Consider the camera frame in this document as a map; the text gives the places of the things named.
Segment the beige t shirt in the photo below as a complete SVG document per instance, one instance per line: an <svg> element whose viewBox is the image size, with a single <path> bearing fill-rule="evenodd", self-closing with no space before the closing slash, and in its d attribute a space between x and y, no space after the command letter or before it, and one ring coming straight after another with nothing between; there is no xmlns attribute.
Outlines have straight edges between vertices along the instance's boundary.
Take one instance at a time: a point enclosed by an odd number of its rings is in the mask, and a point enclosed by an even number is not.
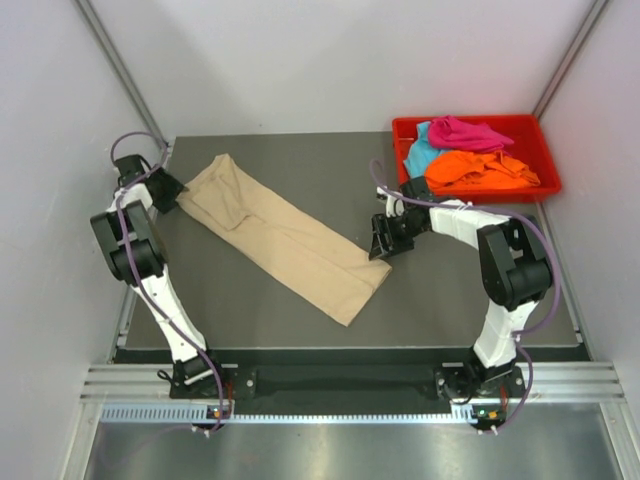
<svg viewBox="0 0 640 480"><path fill-rule="evenodd" d="M347 327L392 271L218 155L178 196L191 218Z"/></svg>

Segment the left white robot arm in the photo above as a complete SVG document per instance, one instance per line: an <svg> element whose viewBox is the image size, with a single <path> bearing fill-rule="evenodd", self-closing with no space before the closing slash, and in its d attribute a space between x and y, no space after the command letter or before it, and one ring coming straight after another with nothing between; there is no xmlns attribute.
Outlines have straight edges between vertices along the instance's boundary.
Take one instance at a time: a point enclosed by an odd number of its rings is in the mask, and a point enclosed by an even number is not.
<svg viewBox="0 0 640 480"><path fill-rule="evenodd" d="M139 154L121 157L114 166L118 179L112 203L90 219L106 265L144 302L168 343L172 372L160 371L158 377L169 382L170 396L221 400L227 374L172 285L168 254L150 215L153 209L175 208L185 186Z"/></svg>

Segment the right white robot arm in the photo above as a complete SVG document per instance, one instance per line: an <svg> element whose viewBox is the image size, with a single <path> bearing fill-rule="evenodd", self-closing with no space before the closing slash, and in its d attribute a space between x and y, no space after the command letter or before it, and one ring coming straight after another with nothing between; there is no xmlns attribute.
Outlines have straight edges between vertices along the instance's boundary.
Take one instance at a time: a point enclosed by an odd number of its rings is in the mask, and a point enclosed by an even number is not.
<svg viewBox="0 0 640 480"><path fill-rule="evenodd" d="M423 233L448 236L479 255L488 309L479 337L460 372L440 379L442 395L464 404L498 389L514 367L517 346L531 314L554 286L554 270L543 236L531 216L438 198L425 179L398 192L378 186L384 212L371 219L372 260L409 252Z"/></svg>

